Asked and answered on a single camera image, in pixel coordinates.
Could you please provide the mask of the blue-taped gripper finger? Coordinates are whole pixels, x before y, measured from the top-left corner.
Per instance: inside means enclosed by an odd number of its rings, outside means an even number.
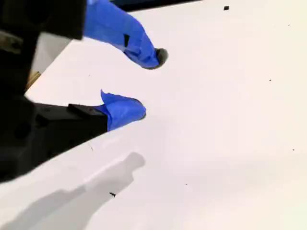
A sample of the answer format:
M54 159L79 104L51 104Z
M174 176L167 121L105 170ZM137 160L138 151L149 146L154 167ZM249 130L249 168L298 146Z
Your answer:
M157 69L168 59L167 50L154 47L142 24L109 0L49 0L47 9L51 34L108 43L144 69Z
M36 104L35 161L46 162L97 136L145 118L137 99L101 92L102 105Z

